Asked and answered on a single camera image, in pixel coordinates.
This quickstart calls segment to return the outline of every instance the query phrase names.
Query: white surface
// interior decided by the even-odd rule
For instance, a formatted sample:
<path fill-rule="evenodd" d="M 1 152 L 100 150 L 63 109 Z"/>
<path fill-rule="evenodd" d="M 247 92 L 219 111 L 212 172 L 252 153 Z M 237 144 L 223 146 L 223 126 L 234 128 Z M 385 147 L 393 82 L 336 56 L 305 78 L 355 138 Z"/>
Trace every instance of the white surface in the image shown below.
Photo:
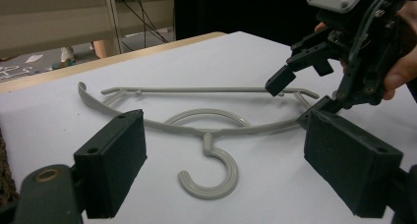
<path fill-rule="evenodd" d="M 97 98 L 115 86 L 257 86 L 285 64 L 287 46 L 244 32 L 122 62 L 48 84 L 0 94 L 0 127 L 7 144 L 13 176 L 23 178 L 43 166 L 74 164 L 73 153 L 111 118 L 87 108 L 78 82 Z M 297 73 L 291 87 L 330 95 L 341 79 L 341 67 L 320 78 L 313 68 Z M 302 106 L 291 95 L 268 94 L 145 94 L 128 97 L 119 110 L 142 108 L 145 118 L 165 121 L 189 109 L 217 108 L 234 112 L 253 125 L 297 117 Z M 377 107 L 355 106 L 346 119 L 405 152 L 402 168 L 417 163 L 416 103 L 405 87 L 394 100 Z M 235 127 L 212 118 L 188 126 Z M 117 216 L 86 223 L 389 223 L 352 215 L 329 184 L 304 159 L 305 131 L 215 140 L 239 167 L 239 182 L 229 196 L 200 200 L 180 187 L 177 174 L 190 172 L 196 183 L 212 187 L 222 181 L 224 166 L 204 157 L 199 138 L 146 129 L 148 157 Z"/>

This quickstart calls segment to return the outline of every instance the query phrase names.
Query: gray plastic hanger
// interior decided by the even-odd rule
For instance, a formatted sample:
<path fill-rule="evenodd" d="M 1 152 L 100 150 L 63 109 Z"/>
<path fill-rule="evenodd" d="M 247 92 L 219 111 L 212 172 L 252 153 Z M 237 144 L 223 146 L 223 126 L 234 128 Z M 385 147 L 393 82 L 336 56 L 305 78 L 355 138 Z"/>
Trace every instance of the gray plastic hanger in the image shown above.
<path fill-rule="evenodd" d="M 111 108 L 109 105 L 121 98 L 127 93 L 135 93 L 141 95 L 144 92 L 164 92 L 164 93 L 209 93 L 209 92 L 261 92 L 268 93 L 264 88 L 260 87 L 172 87 L 172 88 L 160 88 L 160 87 L 114 87 L 105 89 L 102 94 L 112 94 L 104 101 L 99 101 L 87 93 L 87 86 L 84 83 L 79 83 L 78 91 L 83 103 L 93 109 L 96 109 L 102 113 L 117 116 L 122 112 Z M 319 98 L 319 96 L 307 89 L 303 88 L 286 88 L 282 91 L 280 96 L 285 93 L 292 93 L 298 100 L 300 100 L 306 109 L 310 108 L 310 103 L 304 98 L 303 94 L 312 98 Z M 197 114 L 214 114 L 229 118 L 238 124 L 241 128 L 236 129 L 202 129 L 192 128 L 184 126 L 176 126 L 175 123 L 180 120 Z M 214 146 L 214 139 L 223 136 L 232 135 L 250 135 L 265 133 L 270 131 L 277 131 L 286 128 L 298 126 L 296 118 L 292 120 L 286 120 L 283 122 L 253 126 L 246 119 L 218 109 L 195 109 L 180 113 L 166 120 L 164 123 L 156 122 L 149 119 L 144 119 L 146 127 L 163 130 L 175 134 L 191 134 L 194 136 L 202 137 L 203 139 L 203 153 L 205 156 L 212 156 L 219 159 L 226 166 L 226 178 L 218 186 L 212 188 L 205 188 L 197 185 L 190 177 L 187 171 L 181 171 L 178 174 L 178 180 L 183 189 L 190 194 L 202 199 L 216 199 L 228 196 L 234 191 L 238 182 L 238 168 L 233 157 L 226 151 Z"/>

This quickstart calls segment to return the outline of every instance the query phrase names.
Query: black mount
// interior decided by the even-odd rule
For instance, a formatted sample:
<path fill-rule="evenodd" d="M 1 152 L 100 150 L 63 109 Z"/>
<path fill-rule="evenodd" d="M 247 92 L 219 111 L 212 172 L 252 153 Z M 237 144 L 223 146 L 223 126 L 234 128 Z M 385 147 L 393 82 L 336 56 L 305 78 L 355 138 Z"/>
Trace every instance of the black mount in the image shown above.
<path fill-rule="evenodd" d="M 1 223 L 83 223 L 116 215 L 147 159 L 142 110 L 116 116 L 74 153 L 75 165 L 28 175 L 20 198 L 0 209 Z"/>

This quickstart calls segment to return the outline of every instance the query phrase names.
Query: hanger hook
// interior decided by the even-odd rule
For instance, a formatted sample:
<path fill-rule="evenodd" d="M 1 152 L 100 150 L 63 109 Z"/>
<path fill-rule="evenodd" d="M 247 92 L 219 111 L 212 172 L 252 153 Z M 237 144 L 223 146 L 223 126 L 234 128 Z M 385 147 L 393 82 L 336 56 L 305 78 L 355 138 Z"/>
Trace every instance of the hanger hook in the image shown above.
<path fill-rule="evenodd" d="M 191 196 L 202 199 L 217 199 L 228 196 L 236 188 L 238 180 L 238 169 L 233 157 L 226 151 L 216 148 L 213 145 L 212 134 L 205 134 L 203 136 L 204 148 L 203 153 L 205 156 L 213 156 L 226 165 L 227 175 L 223 182 L 218 186 L 212 188 L 205 188 L 197 185 L 190 177 L 187 171 L 181 171 L 178 174 L 178 180 L 183 189 Z"/>

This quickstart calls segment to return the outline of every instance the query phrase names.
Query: electrical cord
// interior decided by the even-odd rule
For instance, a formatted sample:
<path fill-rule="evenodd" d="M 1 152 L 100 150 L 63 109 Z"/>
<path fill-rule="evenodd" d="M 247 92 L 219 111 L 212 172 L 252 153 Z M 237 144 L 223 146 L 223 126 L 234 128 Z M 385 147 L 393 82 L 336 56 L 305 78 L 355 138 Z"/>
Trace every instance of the electrical cord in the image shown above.
<path fill-rule="evenodd" d="M 156 28 L 150 26 L 148 23 L 146 23 L 146 21 L 144 19 L 142 19 L 127 3 L 125 0 L 122 0 L 122 2 L 125 4 L 125 6 L 142 22 L 144 22 L 144 24 L 146 24 L 146 26 L 148 28 L 150 28 L 149 32 L 155 36 L 156 38 L 158 38 L 160 41 L 167 43 L 169 42 L 168 40 L 166 40 L 157 30 Z"/>
<path fill-rule="evenodd" d="M 362 43 L 367 37 L 368 29 L 371 26 L 371 23 L 375 17 L 374 14 L 376 14 L 376 12 L 379 9 L 381 9 L 381 7 L 386 1 L 387 0 L 375 0 L 368 8 L 364 18 L 361 21 L 361 24 L 359 25 L 358 32 L 356 33 L 356 36 L 354 38 L 354 42 L 348 57 L 348 63 L 351 63 L 358 56 Z"/>
<path fill-rule="evenodd" d="M 142 0 L 137 0 L 138 1 L 138 3 L 139 3 L 139 5 L 141 6 L 141 9 L 142 9 L 142 12 L 147 16 L 147 18 L 148 18 L 148 20 L 149 20 L 149 22 L 150 22 L 150 24 L 151 24 L 151 26 L 153 27 L 153 29 L 155 29 L 156 30 L 156 32 L 158 33 L 158 35 L 160 36 L 160 37 L 162 37 L 163 39 L 165 39 L 158 31 L 157 31 L 157 29 L 156 29 L 156 27 L 155 27 L 155 25 L 153 24 L 153 22 L 152 22 L 152 20 L 149 18 L 149 16 L 148 16 L 148 13 L 147 13 L 147 11 L 145 11 L 145 9 L 144 9 L 144 6 L 142 5 L 143 3 L 142 3 Z"/>
<path fill-rule="evenodd" d="M 132 49 L 131 47 L 129 47 L 129 45 L 127 45 L 123 40 L 122 43 L 126 46 L 126 48 L 130 49 L 131 51 L 135 51 L 134 49 Z"/>
<path fill-rule="evenodd" d="M 142 9 L 142 19 L 144 20 L 144 48 L 147 48 L 147 25 L 145 24 L 145 9 L 142 0 L 137 0 Z"/>

